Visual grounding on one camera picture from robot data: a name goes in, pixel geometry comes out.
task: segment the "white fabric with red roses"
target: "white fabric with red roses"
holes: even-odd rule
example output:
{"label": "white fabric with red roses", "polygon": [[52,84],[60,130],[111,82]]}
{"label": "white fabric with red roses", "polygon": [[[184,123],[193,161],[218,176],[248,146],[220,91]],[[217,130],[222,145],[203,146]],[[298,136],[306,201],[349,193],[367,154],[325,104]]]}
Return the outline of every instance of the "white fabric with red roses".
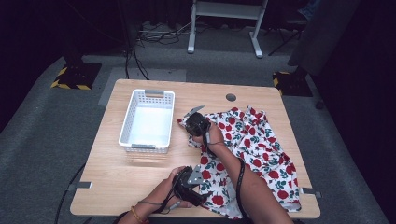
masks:
{"label": "white fabric with red roses", "polygon": [[[245,112],[235,107],[204,116],[219,126],[227,148],[266,182],[285,209],[289,212],[301,209],[295,166],[277,142],[264,111],[257,112],[249,105]],[[184,127],[186,120],[177,122]],[[227,218],[242,218],[233,184],[220,160],[211,159],[204,145],[194,142],[192,136],[189,145],[202,150],[200,163],[205,183],[200,185],[199,192],[212,192],[202,207]]]}

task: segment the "wooden table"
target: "wooden table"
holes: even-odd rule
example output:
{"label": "wooden table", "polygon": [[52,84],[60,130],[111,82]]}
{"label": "wooden table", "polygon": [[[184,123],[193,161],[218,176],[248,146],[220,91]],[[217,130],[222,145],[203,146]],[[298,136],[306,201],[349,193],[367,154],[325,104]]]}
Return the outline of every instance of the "wooden table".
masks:
{"label": "wooden table", "polygon": [[[135,155],[119,145],[120,130],[134,89],[175,93],[174,122],[167,154]],[[228,93],[233,93],[236,101],[228,101]],[[264,110],[279,144],[296,166],[299,187],[312,188],[285,106],[276,88],[120,79],[110,96],[80,179],[92,182],[92,187],[77,189],[71,212],[83,216],[117,216],[146,197],[173,168],[199,164],[199,149],[188,146],[188,134],[176,122],[176,119],[182,119],[198,105],[205,105],[200,110],[202,114],[227,111],[235,106],[245,109],[248,105],[256,110]],[[300,199],[302,210],[290,213],[291,217],[319,217],[320,210],[314,195],[303,194]],[[166,216],[220,217],[201,207],[178,208]]]}

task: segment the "dark background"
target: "dark background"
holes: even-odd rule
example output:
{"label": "dark background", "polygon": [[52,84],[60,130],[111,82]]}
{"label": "dark background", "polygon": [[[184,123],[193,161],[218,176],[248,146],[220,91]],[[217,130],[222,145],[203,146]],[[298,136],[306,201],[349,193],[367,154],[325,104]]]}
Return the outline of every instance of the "dark background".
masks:
{"label": "dark background", "polygon": [[[57,26],[37,16],[35,11],[45,8],[42,1],[37,2],[9,0],[0,6],[0,131],[36,79],[63,56],[57,29],[67,31],[81,55],[125,44],[117,1],[59,1],[56,16],[62,23]],[[133,2],[131,15],[138,29],[141,21],[166,20],[169,10],[161,10],[166,7],[161,4],[177,1]],[[190,6],[190,1],[176,4],[170,11],[184,11],[180,9]],[[395,193],[390,183],[395,176],[396,133],[394,8],[392,1],[362,0],[322,73],[313,77],[350,154],[390,223],[396,223],[391,207]],[[190,19],[189,14],[177,15],[169,20],[170,26]],[[114,39],[99,33],[98,28]]]}

